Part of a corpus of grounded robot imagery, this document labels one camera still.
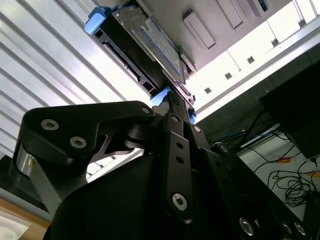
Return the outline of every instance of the metal hole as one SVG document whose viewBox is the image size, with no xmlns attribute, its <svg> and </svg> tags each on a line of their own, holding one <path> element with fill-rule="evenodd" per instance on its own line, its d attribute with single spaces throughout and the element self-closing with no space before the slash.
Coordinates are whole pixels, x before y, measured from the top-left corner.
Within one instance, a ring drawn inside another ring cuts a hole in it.
<svg viewBox="0 0 320 240">
<path fill-rule="evenodd" d="M 184 161 L 181 157 L 179 157 L 179 156 L 177 156 L 175 159 L 176 159 L 177 162 L 180 163 L 180 164 L 184 164 L 184 163 L 185 163 L 185 161 Z"/>
<path fill-rule="evenodd" d="M 295 222 L 294 226 L 299 231 L 299 233 L 301 233 L 303 236 L 307 235 L 306 231 L 304 230 L 304 228 L 300 224 Z"/>
<path fill-rule="evenodd" d="M 282 224 L 283 228 L 286 230 L 286 232 L 287 232 L 288 234 L 292 235 L 292 230 L 291 230 L 291 228 L 288 226 L 288 224 L 286 224 L 285 222 L 282 222 L 281 224 Z"/>
<path fill-rule="evenodd" d="M 251 223 L 245 219 L 244 217 L 241 217 L 239 220 L 240 226 L 242 228 L 242 230 L 248 234 L 249 236 L 253 236 L 254 235 L 254 228 L 252 227 Z"/>
<path fill-rule="evenodd" d="M 176 116 L 172 116 L 172 119 L 177 123 L 180 122 L 179 118 L 177 118 Z"/>
<path fill-rule="evenodd" d="M 180 148 L 180 149 L 183 149 L 183 148 L 184 148 L 184 146 L 183 146 L 181 143 L 179 143 L 179 142 L 177 142 L 176 145 L 177 145 L 177 147 Z"/>
<path fill-rule="evenodd" d="M 70 139 L 70 144 L 76 149 L 83 149 L 87 146 L 87 142 L 84 138 L 80 136 L 74 136 Z"/>
<path fill-rule="evenodd" d="M 179 193 L 173 195 L 172 202 L 180 211 L 185 211 L 188 207 L 187 200 Z"/>
<path fill-rule="evenodd" d="M 201 133 L 201 129 L 198 126 L 193 126 L 193 129 L 197 132 L 197 133 Z"/>
<path fill-rule="evenodd" d="M 145 108 L 145 107 L 142 108 L 142 111 L 144 111 L 146 114 L 149 114 L 149 113 L 150 113 L 150 110 L 147 109 L 147 108 Z"/>
<path fill-rule="evenodd" d="M 41 122 L 41 127 L 48 131 L 54 131 L 59 128 L 59 123 L 52 119 L 45 119 Z"/>
</svg>

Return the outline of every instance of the robotic arm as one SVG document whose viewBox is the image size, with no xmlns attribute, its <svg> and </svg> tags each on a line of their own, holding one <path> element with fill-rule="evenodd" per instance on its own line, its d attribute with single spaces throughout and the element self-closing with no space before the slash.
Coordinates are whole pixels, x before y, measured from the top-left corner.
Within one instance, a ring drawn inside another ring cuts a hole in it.
<svg viewBox="0 0 320 240">
<path fill-rule="evenodd" d="M 45 240 L 306 240 L 303 223 L 222 143 L 138 101 L 33 109 L 12 166 L 30 179 L 53 221 Z M 87 183 L 88 164 L 135 148 L 144 154 Z"/>
</svg>

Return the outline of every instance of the blue connector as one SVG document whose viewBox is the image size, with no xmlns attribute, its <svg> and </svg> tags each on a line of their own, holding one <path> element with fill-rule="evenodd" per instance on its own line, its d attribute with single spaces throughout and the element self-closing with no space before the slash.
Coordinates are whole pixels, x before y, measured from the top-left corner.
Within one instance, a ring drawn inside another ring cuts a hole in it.
<svg viewBox="0 0 320 240">
<path fill-rule="evenodd" d="M 89 14 L 89 19 L 84 25 L 84 30 L 93 35 L 101 24 L 114 12 L 118 9 L 118 6 L 113 8 L 108 6 L 99 6 L 95 7 L 93 11 Z"/>
<path fill-rule="evenodd" d="M 157 95 L 152 97 L 151 103 L 154 106 L 160 106 L 160 104 L 163 102 L 164 98 L 168 95 L 168 92 L 172 92 L 171 88 L 167 86 L 165 89 L 163 89 L 161 92 L 159 92 Z M 189 111 L 188 112 L 189 118 L 190 118 L 190 123 L 195 124 L 196 122 L 196 112 L 195 110 Z"/>
</svg>

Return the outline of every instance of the corrugated metal wall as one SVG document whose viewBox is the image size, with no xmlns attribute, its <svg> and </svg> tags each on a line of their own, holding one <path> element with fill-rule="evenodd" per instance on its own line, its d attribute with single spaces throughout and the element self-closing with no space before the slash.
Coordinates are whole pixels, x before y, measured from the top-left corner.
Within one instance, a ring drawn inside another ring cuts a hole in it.
<svg viewBox="0 0 320 240">
<path fill-rule="evenodd" d="M 1 0 L 0 152 L 33 108 L 149 98 L 83 26 L 91 0 Z"/>
</svg>

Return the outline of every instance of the metal frame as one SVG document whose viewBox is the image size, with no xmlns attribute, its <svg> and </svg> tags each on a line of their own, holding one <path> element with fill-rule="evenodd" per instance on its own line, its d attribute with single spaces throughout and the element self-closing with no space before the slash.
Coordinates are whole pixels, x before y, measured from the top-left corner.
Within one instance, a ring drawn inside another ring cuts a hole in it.
<svg viewBox="0 0 320 240">
<path fill-rule="evenodd" d="M 257 60 L 255 69 L 243 70 L 235 85 L 217 97 L 207 97 L 202 101 L 205 101 L 202 104 L 196 103 L 194 106 L 197 114 L 196 122 L 214 113 L 319 43 L 320 16 L 317 16 L 313 21 Z"/>
</svg>

